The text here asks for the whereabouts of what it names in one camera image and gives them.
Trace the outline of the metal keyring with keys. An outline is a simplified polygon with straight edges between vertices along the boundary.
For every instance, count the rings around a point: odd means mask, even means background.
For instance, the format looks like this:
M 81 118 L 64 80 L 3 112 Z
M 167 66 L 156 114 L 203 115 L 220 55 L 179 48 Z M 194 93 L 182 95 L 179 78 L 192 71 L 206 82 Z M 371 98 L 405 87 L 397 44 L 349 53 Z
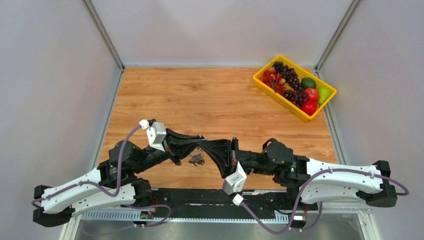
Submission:
M 196 167 L 198 165 L 203 166 L 205 164 L 203 152 L 204 150 L 201 147 L 197 147 L 192 153 L 189 154 L 188 163 Z

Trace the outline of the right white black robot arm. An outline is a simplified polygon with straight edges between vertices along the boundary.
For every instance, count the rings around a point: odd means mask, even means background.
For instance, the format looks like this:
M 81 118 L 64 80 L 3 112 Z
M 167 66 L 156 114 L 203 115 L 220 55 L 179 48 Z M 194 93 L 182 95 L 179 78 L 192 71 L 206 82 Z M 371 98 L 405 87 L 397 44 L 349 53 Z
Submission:
M 387 161 L 350 166 L 319 161 L 294 154 L 275 138 L 261 152 L 241 150 L 238 140 L 201 140 L 199 147 L 213 160 L 223 178 L 227 195 L 242 192 L 249 174 L 272 176 L 286 188 L 285 201 L 292 209 L 318 202 L 356 200 L 371 207 L 391 208 L 397 203 L 396 188 L 388 180 Z

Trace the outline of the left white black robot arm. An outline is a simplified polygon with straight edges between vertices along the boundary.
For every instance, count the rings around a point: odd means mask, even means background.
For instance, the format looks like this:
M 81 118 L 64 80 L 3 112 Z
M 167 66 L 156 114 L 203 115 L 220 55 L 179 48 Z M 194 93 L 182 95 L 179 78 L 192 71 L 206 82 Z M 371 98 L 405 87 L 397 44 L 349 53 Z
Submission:
M 91 210 L 106 207 L 148 207 L 155 204 L 148 180 L 137 177 L 166 160 L 179 166 L 205 138 L 165 130 L 159 138 L 162 149 L 140 148 L 126 137 L 109 150 L 108 160 L 88 173 L 60 186 L 34 189 L 33 222 L 56 227 Z

